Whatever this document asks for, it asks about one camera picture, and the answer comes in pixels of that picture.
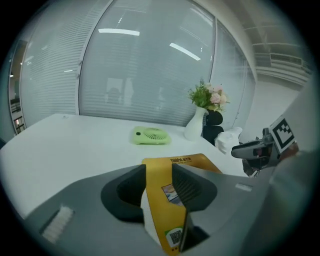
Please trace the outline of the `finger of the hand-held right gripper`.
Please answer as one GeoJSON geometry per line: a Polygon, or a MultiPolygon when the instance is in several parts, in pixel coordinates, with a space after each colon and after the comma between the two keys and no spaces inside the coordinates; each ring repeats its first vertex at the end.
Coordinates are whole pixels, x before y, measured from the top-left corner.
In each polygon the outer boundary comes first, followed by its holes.
{"type": "Polygon", "coordinates": [[[248,177],[257,177],[260,173],[260,160],[259,159],[243,159],[243,171],[248,177]]]}
{"type": "Polygon", "coordinates": [[[261,140],[254,140],[234,146],[231,155],[238,159],[255,159],[259,157],[258,151],[263,147],[261,140]]]}

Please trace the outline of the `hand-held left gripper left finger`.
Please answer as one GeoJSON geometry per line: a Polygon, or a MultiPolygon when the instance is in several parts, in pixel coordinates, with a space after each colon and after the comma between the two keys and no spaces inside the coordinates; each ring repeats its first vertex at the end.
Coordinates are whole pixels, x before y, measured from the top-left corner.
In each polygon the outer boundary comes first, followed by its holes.
{"type": "Polygon", "coordinates": [[[25,219],[52,256],[162,256],[141,208],[146,166],[129,166],[75,181],[25,219]]]}

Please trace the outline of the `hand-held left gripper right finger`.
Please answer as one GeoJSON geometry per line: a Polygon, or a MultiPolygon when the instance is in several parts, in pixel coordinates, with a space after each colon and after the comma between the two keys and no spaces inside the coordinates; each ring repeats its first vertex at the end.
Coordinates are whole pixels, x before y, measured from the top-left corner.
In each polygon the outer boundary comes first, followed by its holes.
{"type": "Polygon", "coordinates": [[[172,165],[172,184],[186,208],[184,256],[239,256],[265,200],[273,169],[258,177],[172,165]]]}

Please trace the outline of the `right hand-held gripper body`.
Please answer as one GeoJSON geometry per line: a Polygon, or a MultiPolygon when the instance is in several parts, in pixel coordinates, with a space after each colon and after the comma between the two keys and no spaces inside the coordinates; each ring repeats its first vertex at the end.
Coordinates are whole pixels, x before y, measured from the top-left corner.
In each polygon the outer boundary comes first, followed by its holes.
{"type": "Polygon", "coordinates": [[[261,170],[275,167],[280,163],[282,154],[296,142],[292,129],[283,115],[269,127],[262,129],[262,138],[256,137],[251,168],[257,174],[261,170]]]}

